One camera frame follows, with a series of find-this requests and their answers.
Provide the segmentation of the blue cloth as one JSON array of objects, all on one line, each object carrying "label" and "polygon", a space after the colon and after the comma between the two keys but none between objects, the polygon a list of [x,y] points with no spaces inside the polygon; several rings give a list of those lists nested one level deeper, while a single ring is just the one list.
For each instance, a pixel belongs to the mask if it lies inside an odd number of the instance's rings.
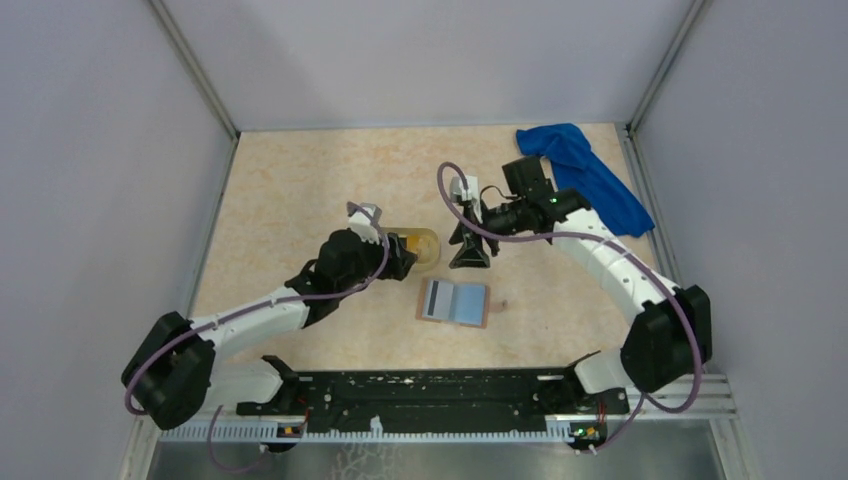
[{"label": "blue cloth", "polygon": [[518,129],[515,141],[523,155],[546,158],[557,187],[576,189],[613,234],[639,238],[656,227],[647,209],[594,152],[577,125]]}]

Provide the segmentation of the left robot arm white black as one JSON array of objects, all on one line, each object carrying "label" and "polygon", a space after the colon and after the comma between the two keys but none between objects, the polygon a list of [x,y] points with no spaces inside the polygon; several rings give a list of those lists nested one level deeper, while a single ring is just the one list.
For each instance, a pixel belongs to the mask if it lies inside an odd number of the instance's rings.
[{"label": "left robot arm white black", "polygon": [[292,411],[300,388],[279,358],[234,363],[232,357],[316,324],[375,280],[405,279],[417,260],[395,233],[368,241],[350,229],[337,230],[316,258],[258,300],[205,317],[162,315],[121,375],[126,410],[149,416],[161,430],[247,404],[277,414]]}]

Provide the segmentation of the tan leather card holder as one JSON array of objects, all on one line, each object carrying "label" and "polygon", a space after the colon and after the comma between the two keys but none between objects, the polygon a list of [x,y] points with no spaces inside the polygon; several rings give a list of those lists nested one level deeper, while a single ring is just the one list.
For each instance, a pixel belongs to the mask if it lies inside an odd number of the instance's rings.
[{"label": "tan leather card holder", "polygon": [[[421,316],[425,293],[430,280],[443,280],[455,285],[451,318],[447,321],[425,319]],[[451,324],[469,328],[484,329],[491,314],[503,313],[509,307],[506,299],[494,299],[487,284],[474,282],[455,282],[443,278],[425,278],[419,292],[415,309],[416,318],[442,324]]]}]

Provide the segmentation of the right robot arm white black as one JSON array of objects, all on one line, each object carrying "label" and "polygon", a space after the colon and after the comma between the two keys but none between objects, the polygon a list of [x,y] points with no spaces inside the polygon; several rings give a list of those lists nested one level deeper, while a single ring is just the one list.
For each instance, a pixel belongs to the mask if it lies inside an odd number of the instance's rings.
[{"label": "right robot arm white black", "polygon": [[563,398],[576,412],[590,411],[603,391],[634,387],[653,394],[691,374],[700,387],[712,356],[711,303],[697,285],[684,288],[663,277],[627,248],[575,189],[558,190],[537,156],[502,168],[510,194],[489,207],[476,177],[445,162],[437,185],[458,219],[456,268],[488,267],[502,242],[546,241],[571,257],[609,295],[629,322],[623,345],[578,361]]}]

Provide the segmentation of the cream plastic tray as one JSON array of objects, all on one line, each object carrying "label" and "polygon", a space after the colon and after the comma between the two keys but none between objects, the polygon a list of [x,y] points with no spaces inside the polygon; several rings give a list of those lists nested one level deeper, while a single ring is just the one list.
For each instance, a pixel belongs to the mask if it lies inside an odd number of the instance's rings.
[{"label": "cream plastic tray", "polygon": [[388,227],[386,233],[397,236],[403,248],[416,255],[411,267],[413,272],[431,270],[439,263],[441,243],[435,231],[420,227]]}]

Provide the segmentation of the yellow credit cards stack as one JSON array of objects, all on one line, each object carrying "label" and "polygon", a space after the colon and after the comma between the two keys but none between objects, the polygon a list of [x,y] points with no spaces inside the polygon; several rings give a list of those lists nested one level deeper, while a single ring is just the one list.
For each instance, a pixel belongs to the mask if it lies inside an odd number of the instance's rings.
[{"label": "yellow credit cards stack", "polygon": [[418,253],[417,264],[430,264],[438,260],[438,242],[434,242],[429,236],[412,235],[406,238],[408,248],[415,249]]}]

